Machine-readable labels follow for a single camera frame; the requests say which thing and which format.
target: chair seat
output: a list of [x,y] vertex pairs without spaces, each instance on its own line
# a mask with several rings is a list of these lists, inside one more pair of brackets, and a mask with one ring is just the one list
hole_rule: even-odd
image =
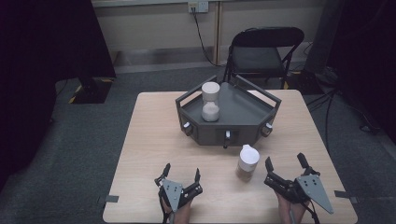
[[233,49],[233,71],[243,76],[249,73],[254,77],[283,77],[284,65],[276,48],[240,48]]

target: wooden table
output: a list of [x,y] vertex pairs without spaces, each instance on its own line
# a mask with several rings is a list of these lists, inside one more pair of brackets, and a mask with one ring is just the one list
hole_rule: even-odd
[[[336,198],[344,191],[318,130],[298,91],[270,91],[282,100],[274,130],[254,147],[261,160],[248,183],[238,179],[235,168],[241,147],[201,147],[179,127],[175,100],[183,92],[140,93],[132,115],[120,161],[109,195],[120,196],[107,203],[106,222],[159,223],[163,213],[154,183],[166,163],[168,179],[187,187],[196,168],[201,171],[204,192],[191,206],[191,223],[279,223],[277,200],[263,184],[264,160],[270,156],[275,172],[294,179],[303,172],[297,154],[303,152],[309,164],[321,172],[321,180],[332,203],[330,215],[316,204],[321,223],[355,223],[356,213],[349,199]],[[304,223],[313,223],[305,213]]]

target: gray carpet floor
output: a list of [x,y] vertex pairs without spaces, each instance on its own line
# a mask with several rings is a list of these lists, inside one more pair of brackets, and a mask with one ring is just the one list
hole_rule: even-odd
[[[12,175],[0,194],[0,223],[105,223],[102,213],[124,137],[142,91],[187,91],[223,67],[122,74],[101,105],[70,105],[79,83],[57,83],[54,122],[31,165]],[[276,89],[269,83],[265,88]],[[304,97],[307,102],[316,95]],[[396,160],[377,136],[359,129],[362,117],[341,94],[332,101],[326,137],[327,103],[312,118],[346,191],[358,198],[358,223],[396,223]]]

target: chair backrest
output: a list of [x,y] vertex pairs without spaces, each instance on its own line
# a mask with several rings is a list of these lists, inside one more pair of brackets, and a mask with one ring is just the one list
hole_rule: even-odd
[[296,27],[257,27],[242,31],[233,38],[232,46],[245,48],[297,47],[304,32]]

